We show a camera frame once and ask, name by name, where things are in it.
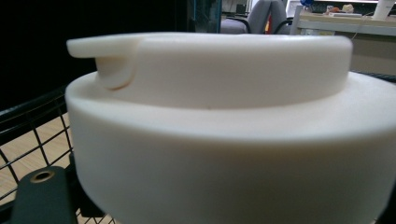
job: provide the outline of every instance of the white plastic lid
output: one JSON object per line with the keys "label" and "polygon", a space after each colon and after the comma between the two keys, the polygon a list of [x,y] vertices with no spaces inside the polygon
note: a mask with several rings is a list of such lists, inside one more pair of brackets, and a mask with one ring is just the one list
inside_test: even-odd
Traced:
{"label": "white plastic lid", "polygon": [[341,36],[159,33],[70,40],[95,58],[100,84],[122,100],[242,108],[316,100],[344,88],[352,45]]}
{"label": "white plastic lid", "polygon": [[396,87],[348,73],[346,37],[153,33],[67,45],[98,68],[69,86],[68,104],[120,126],[260,142],[396,129]]}

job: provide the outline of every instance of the white cylinder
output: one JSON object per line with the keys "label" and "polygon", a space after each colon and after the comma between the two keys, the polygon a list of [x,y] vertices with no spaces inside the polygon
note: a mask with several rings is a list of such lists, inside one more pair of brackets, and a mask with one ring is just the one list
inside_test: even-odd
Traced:
{"label": "white cylinder", "polygon": [[373,20],[383,21],[386,19],[394,4],[395,0],[378,0]]}
{"label": "white cylinder", "polygon": [[[120,222],[350,224],[384,209],[396,87],[348,73],[345,37],[68,44],[75,57],[104,58],[67,87],[66,102],[81,186]],[[117,89],[104,85],[114,70],[127,77]]]}

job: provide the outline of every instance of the dark background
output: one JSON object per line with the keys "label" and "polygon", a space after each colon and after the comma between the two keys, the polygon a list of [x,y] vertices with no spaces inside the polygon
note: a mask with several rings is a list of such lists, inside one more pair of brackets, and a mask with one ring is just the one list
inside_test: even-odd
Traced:
{"label": "dark background", "polygon": [[184,0],[9,0],[0,3],[0,111],[96,70],[72,58],[72,38],[189,31]]}

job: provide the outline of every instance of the office chair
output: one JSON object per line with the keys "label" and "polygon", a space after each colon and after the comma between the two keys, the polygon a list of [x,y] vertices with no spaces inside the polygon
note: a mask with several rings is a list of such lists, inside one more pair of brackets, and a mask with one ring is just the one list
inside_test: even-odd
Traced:
{"label": "office chair", "polygon": [[268,22],[271,0],[260,0],[256,3],[246,19],[227,17],[221,22],[222,34],[263,34]]}
{"label": "office chair", "polygon": [[271,27],[270,35],[289,35],[293,23],[292,18],[287,18],[285,4],[282,0],[271,0]]}

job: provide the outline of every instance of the wire basket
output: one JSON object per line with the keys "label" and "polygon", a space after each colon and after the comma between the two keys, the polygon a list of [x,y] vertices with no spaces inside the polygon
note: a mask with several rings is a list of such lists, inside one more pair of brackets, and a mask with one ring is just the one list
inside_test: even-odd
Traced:
{"label": "wire basket", "polygon": [[[66,168],[73,152],[65,87],[0,111],[0,223],[7,222],[20,180],[49,166]],[[78,223],[116,223],[110,216],[83,217]]]}

